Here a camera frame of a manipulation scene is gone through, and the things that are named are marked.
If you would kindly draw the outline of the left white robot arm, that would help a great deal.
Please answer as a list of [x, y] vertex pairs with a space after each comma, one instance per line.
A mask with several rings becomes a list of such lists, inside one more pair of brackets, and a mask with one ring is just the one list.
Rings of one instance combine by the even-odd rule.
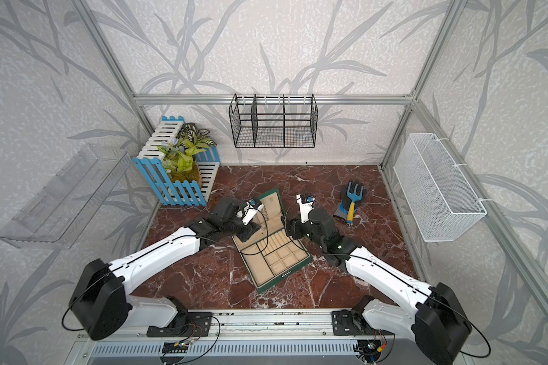
[[260, 229], [253, 221], [263, 210], [259, 199], [242, 202], [226, 197], [207, 217], [198, 217], [173, 234], [138, 252], [104, 262], [88, 263], [68, 308], [94, 341], [121, 328], [168, 328], [181, 309], [172, 299], [136, 297], [135, 289], [174, 263], [228, 236], [249, 240]]

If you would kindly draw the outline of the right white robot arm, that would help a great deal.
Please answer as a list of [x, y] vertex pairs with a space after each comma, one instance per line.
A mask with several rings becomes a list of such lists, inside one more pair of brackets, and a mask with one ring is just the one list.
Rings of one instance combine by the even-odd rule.
[[372, 299], [362, 317], [373, 329], [386, 330], [416, 343], [435, 364], [451, 364], [460, 354], [473, 326], [455, 292], [446, 284], [432, 286], [403, 274], [365, 246], [339, 233], [324, 208], [299, 218], [281, 219], [292, 239], [308, 238], [332, 266], [367, 282], [392, 300]]

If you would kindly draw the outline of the green jewelry box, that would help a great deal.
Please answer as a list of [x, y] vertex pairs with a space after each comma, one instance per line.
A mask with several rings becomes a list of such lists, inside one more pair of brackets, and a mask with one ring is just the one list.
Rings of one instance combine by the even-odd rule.
[[283, 226], [285, 209], [278, 189], [258, 196], [263, 209], [252, 222], [260, 229], [247, 241], [232, 237], [257, 292], [263, 293], [311, 263], [311, 254], [301, 240], [287, 237]]

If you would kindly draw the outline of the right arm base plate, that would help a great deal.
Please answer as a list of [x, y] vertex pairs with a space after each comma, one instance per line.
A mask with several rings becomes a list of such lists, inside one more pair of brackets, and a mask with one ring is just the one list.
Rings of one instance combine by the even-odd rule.
[[377, 331], [368, 325], [362, 314], [353, 310], [332, 311], [331, 322], [335, 336], [377, 335]]

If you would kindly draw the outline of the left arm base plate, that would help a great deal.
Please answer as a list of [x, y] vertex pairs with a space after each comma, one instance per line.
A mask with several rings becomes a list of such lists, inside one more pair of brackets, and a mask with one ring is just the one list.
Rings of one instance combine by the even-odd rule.
[[207, 337], [212, 319], [213, 314], [210, 312], [179, 312], [166, 327], [149, 326], [146, 336], [187, 339]]

